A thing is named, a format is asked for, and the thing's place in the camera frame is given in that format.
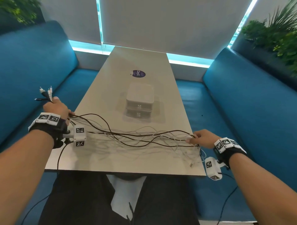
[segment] hand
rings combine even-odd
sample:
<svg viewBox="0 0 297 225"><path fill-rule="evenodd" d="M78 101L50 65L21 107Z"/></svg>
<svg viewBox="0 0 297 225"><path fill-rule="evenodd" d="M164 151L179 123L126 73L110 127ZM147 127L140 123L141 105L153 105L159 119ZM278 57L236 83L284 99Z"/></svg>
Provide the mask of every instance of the hand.
<svg viewBox="0 0 297 225"><path fill-rule="evenodd" d="M205 148L214 148L214 143L221 138L205 129L195 131L194 135L196 135L198 138L190 138L187 139L186 142L192 145L199 144L200 146Z"/></svg>
<svg viewBox="0 0 297 225"><path fill-rule="evenodd" d="M44 112L54 113L61 116L62 119L66 120L66 124L69 125L69 114L75 115L67 106L60 101L58 97L53 97L53 102L48 102L43 106Z"/></svg>

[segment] forearm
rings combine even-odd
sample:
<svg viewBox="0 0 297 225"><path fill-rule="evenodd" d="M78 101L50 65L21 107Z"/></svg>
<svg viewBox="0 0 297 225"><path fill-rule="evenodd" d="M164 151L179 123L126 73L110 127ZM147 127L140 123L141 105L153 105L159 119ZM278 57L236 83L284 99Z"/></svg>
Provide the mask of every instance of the forearm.
<svg viewBox="0 0 297 225"><path fill-rule="evenodd" d="M33 195L54 146L53 138L33 130L0 154L0 221L14 224Z"/></svg>
<svg viewBox="0 0 297 225"><path fill-rule="evenodd" d="M297 223L297 193L243 154L229 160L249 208L261 225Z"/></svg>

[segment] blue cushion backrest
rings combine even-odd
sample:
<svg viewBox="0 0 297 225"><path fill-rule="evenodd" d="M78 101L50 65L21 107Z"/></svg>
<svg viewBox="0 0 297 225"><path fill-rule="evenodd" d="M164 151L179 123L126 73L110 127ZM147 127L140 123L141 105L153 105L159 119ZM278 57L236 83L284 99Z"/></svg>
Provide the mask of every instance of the blue cushion backrest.
<svg viewBox="0 0 297 225"><path fill-rule="evenodd" d="M203 80L255 161L297 191L297 92L228 48Z"/></svg>
<svg viewBox="0 0 297 225"><path fill-rule="evenodd" d="M0 36L0 143L39 106L39 87L55 89L77 64L56 21Z"/></svg>

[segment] potted plant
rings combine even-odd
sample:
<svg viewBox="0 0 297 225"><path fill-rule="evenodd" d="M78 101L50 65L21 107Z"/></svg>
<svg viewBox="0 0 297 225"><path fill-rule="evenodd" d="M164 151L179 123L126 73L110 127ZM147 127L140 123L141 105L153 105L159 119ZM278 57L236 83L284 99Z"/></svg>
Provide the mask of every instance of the potted plant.
<svg viewBox="0 0 297 225"><path fill-rule="evenodd" d="M297 91L297 0L250 21L232 49Z"/></svg>
<svg viewBox="0 0 297 225"><path fill-rule="evenodd" d="M43 22L38 0L0 0L0 35Z"/></svg>

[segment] leg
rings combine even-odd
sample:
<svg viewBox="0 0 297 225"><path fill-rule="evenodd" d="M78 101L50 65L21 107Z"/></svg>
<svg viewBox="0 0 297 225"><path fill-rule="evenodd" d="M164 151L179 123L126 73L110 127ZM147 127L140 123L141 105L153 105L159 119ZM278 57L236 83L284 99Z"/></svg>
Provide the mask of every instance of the leg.
<svg viewBox="0 0 297 225"><path fill-rule="evenodd" d="M128 225L110 206L114 188L106 175L61 171L53 185L40 225Z"/></svg>
<svg viewBox="0 0 297 225"><path fill-rule="evenodd" d="M135 225L199 225L185 176L148 176L134 213Z"/></svg>

